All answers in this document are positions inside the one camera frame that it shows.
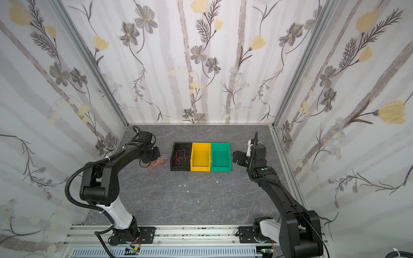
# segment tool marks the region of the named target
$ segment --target gray flower pattern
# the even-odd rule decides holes
[[[125,33],[125,35],[120,36],[119,39],[122,41],[122,43],[125,46],[129,46],[129,43],[132,42],[135,45],[138,45],[138,41],[136,40],[136,37],[139,36],[139,31],[136,29],[135,25],[131,22],[122,22],[122,32]]]
[[[96,143],[96,145],[95,145],[95,148],[96,148],[96,150],[99,152],[99,156],[102,156],[102,155],[105,153],[105,152],[104,152],[105,147],[106,147],[106,145],[105,145],[105,143],[103,142],[103,140],[98,140],[98,141],[97,141],[97,143]]]
[[[148,6],[142,8],[141,5],[136,5],[135,12],[140,18],[135,18],[135,23],[138,28],[145,28],[148,33],[153,33],[152,28],[158,28],[158,24],[153,21],[155,13]]]
[[[191,60],[195,60],[196,64],[199,64],[201,61],[205,62],[207,60],[207,55],[203,54],[204,52],[204,46],[193,46],[191,48]]]
[[[304,25],[304,29],[306,30],[310,30],[313,29],[314,26],[317,23],[318,17],[320,16],[321,10],[323,8],[321,7],[321,5],[313,12],[313,17],[314,19],[309,19],[306,21],[306,25]]]
[[[292,139],[291,139],[291,135],[288,133],[284,136],[284,145],[285,148],[289,149],[290,145],[292,144]]]
[[[282,125],[282,129],[284,131],[287,131],[290,128],[290,123],[288,122],[288,120],[285,121],[285,123]]]
[[[330,88],[330,86],[332,85],[331,78],[334,77],[336,71],[337,71],[336,68],[333,69],[331,65],[328,66],[324,70],[324,74],[320,76],[320,79],[321,79],[320,87]]]
[[[212,71],[215,71],[215,73],[219,73],[219,70],[221,70],[221,67],[218,67],[218,60],[216,57],[214,58],[208,58],[208,61],[206,62],[206,66],[209,67],[208,73],[211,73]]]
[[[303,25],[293,23],[287,30],[287,33],[287,36],[280,37],[279,39],[279,45],[281,47],[283,47],[286,43],[288,43],[290,46],[294,45],[295,39],[303,35]]]
[[[320,103],[322,105],[325,105],[324,112],[328,112],[333,109],[331,102],[335,101],[336,95],[337,95],[337,91],[334,91],[332,88],[324,92],[324,99]]]
[[[104,142],[108,148],[113,148],[116,145],[116,137],[111,132],[108,132]]]
[[[198,113],[198,114],[195,115],[195,119],[194,119],[194,120],[195,120],[197,123],[205,123],[205,122],[207,121],[206,117],[207,117],[207,115],[206,115],[205,113],[203,113],[203,114]]]
[[[67,80],[70,79],[70,75],[68,71],[62,71],[62,67],[60,64],[55,62],[55,65],[50,66],[50,75],[56,78],[56,84],[60,85],[63,84],[64,87],[67,86]]]
[[[185,119],[189,119],[190,117],[194,117],[194,112],[192,111],[192,109],[184,109],[182,117],[184,117]]]
[[[83,87],[83,83],[87,84],[88,80],[86,79],[86,75],[81,75],[80,71],[75,67],[73,70],[70,72],[72,75],[72,80],[75,83],[78,83],[80,88]]]

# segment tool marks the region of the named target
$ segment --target black storage bin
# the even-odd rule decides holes
[[[191,171],[191,152],[192,142],[174,142],[170,158],[171,171]]]

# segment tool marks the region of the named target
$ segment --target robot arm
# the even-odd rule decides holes
[[[85,169],[80,187],[80,198],[89,205],[104,209],[114,221],[110,245],[132,242],[140,235],[135,217],[119,199],[118,173],[135,159],[140,159],[139,163],[149,163],[160,157],[158,147],[154,147],[156,140],[152,142],[154,135],[140,131],[137,126],[133,129],[136,135],[122,147],[122,154]]]
[[[280,212],[282,220],[281,223],[277,223],[270,217],[255,219],[256,241],[271,238],[280,244],[284,256],[289,258],[323,255],[320,219],[317,213],[307,211],[282,185],[276,171],[267,166],[266,149],[259,144],[257,137],[258,132],[255,138],[250,140],[253,143],[251,156],[248,157],[245,152],[235,151],[233,162],[247,167],[249,178],[266,191]]]

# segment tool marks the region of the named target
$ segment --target green storage bin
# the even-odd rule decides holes
[[[229,143],[211,143],[211,172],[231,171],[231,151]]]

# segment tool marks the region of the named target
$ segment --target yellow storage bin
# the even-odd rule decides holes
[[[211,171],[211,143],[192,143],[191,171]]]

